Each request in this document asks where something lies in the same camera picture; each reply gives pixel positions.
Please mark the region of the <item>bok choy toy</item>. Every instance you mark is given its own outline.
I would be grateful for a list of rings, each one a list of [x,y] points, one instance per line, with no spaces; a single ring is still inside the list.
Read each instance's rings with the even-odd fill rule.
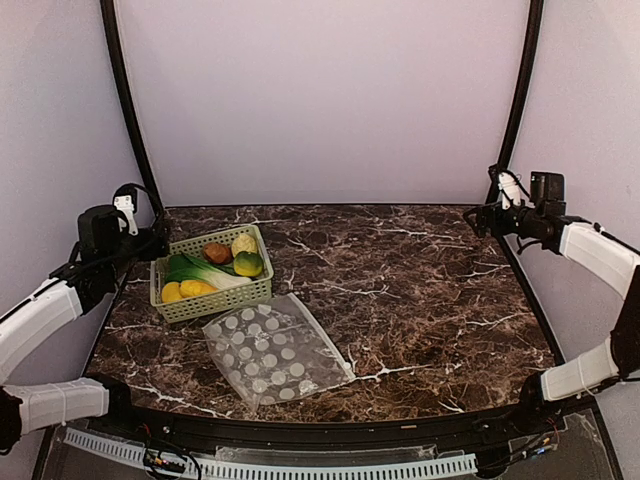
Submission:
[[[181,283],[184,280],[203,281],[218,290],[237,288],[252,282],[250,278],[231,275],[200,258],[187,254],[172,255],[165,282]]]

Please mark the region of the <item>green plastic basket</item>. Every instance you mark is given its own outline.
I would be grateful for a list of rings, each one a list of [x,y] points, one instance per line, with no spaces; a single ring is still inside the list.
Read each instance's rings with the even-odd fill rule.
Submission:
[[[257,247],[262,268],[252,276],[238,274],[233,263],[205,259],[207,246],[230,247],[239,237],[252,238]],[[241,225],[171,243],[169,254],[150,264],[149,300],[166,322],[181,322],[269,299],[273,275],[259,228]]]

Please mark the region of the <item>clear polka dot zip bag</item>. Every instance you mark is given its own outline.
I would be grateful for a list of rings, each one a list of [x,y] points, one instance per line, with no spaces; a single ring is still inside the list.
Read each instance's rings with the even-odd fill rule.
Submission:
[[[252,411],[304,399],[356,378],[293,293],[236,308],[202,331],[214,364]]]

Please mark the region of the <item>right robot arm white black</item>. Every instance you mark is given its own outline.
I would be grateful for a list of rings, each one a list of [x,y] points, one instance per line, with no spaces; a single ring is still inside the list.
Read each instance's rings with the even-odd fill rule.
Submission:
[[[619,382],[639,380],[639,252],[600,224],[567,215],[543,214],[533,207],[499,202],[473,207],[463,218],[474,234],[517,236],[577,266],[621,301],[610,332],[572,360],[529,377],[510,424],[534,432],[549,406],[582,394],[596,394]]]

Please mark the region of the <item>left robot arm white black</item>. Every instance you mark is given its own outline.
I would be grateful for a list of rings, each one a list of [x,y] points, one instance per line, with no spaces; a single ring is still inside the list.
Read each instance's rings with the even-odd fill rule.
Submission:
[[[118,224],[85,226],[67,263],[1,318],[1,452],[7,455],[27,434],[54,425],[102,417],[120,436],[141,427],[127,384],[108,375],[18,386],[8,382],[17,366],[62,327],[95,308],[139,261],[168,252],[164,225],[130,234]]]

